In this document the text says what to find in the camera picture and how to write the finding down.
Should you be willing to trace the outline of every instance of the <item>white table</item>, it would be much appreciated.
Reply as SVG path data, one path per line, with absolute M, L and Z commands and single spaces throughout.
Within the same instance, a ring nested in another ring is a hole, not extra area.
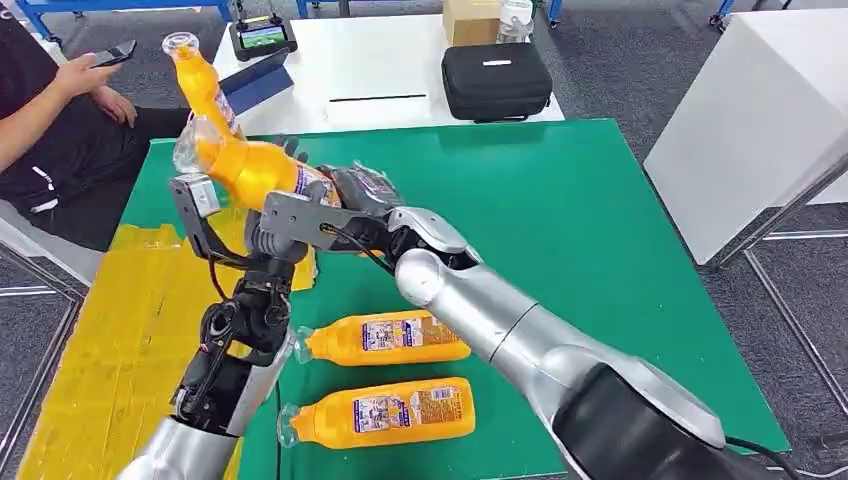
M 471 123 L 448 110 L 441 77 L 448 44 L 441 15 L 294 20 L 291 25 L 298 50 L 285 65 L 295 86 L 239 115 L 246 135 Z M 250 62 L 235 58 L 225 31 L 213 65 L 225 78 Z M 426 97 L 330 103 L 417 94 Z M 562 119 L 551 95 L 551 104 L 528 121 Z
M 848 153 L 848 9 L 732 16 L 645 161 L 699 264 Z M 848 176 L 813 203 L 848 201 Z

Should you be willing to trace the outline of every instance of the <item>green mat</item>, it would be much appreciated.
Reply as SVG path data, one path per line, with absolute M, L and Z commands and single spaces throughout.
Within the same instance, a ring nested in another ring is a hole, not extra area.
M 385 170 L 412 206 L 440 213 L 502 276 L 577 327 L 675 377 L 728 435 L 788 443 L 612 120 L 304 135 L 312 163 Z M 178 223 L 165 188 L 170 143 L 153 146 L 125 223 Z M 411 308 L 369 260 L 321 254 L 315 288 L 292 296 L 293 325 Z M 301 444 L 283 479 L 470 479 L 559 472 L 563 465 L 520 396 L 476 358 L 344 368 L 289 362 L 283 403 L 340 389 L 442 376 L 471 382 L 477 428 L 446 441 L 353 450 Z M 273 478 L 275 405 L 251 423 L 240 478 Z

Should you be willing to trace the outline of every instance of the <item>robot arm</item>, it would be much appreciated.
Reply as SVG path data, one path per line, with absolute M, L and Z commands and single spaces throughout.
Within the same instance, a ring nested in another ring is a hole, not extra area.
M 201 348 L 175 394 L 175 414 L 119 478 L 205 480 L 223 474 L 237 437 L 288 356 L 286 285 L 305 244 L 361 251 L 393 274 L 407 300 L 432 312 L 523 394 L 580 478 L 773 478 L 725 448 L 718 418 L 677 382 L 546 310 L 488 268 L 440 216 L 401 206 L 385 176 L 359 165 L 324 171 L 339 186 L 346 208 L 310 200 L 321 192 L 268 193 L 261 218 L 253 214 L 246 227 L 253 252 L 248 258 L 217 240 L 190 183 L 172 184 L 195 253 L 248 273 L 233 298 L 217 304 L 216 314 L 229 317 L 207 320 L 207 311 Z M 244 287 L 250 295 L 240 295 Z M 235 335 L 253 349 L 244 359 L 222 350 Z

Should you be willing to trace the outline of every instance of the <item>orange juice bottle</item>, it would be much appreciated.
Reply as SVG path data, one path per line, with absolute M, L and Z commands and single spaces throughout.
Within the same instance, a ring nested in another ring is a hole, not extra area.
M 195 117 L 186 132 L 193 137 L 198 170 L 217 180 L 242 205 L 262 210 L 271 190 L 317 195 L 321 203 L 341 207 L 338 191 L 323 173 L 290 157 L 273 143 L 222 136 L 211 122 Z
M 446 362 L 471 354 L 427 310 L 345 317 L 314 331 L 301 327 L 294 348 L 301 363 L 322 358 L 347 367 Z
M 222 135 L 244 138 L 235 113 L 218 86 L 218 73 L 200 55 L 199 45 L 194 34 L 176 32 L 165 37 L 162 50 L 174 60 L 177 82 L 192 112 L 208 118 Z
M 345 390 L 301 408 L 287 405 L 277 434 L 284 447 L 373 447 L 461 437 L 474 431 L 474 422 L 471 385 L 451 377 Z

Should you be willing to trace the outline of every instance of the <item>person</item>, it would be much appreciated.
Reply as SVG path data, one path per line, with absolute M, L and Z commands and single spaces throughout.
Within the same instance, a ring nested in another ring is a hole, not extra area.
M 189 111 L 134 106 L 106 85 L 120 66 L 92 62 L 57 65 L 0 14 L 0 198 L 41 230 L 106 251 L 150 140 L 178 137 Z

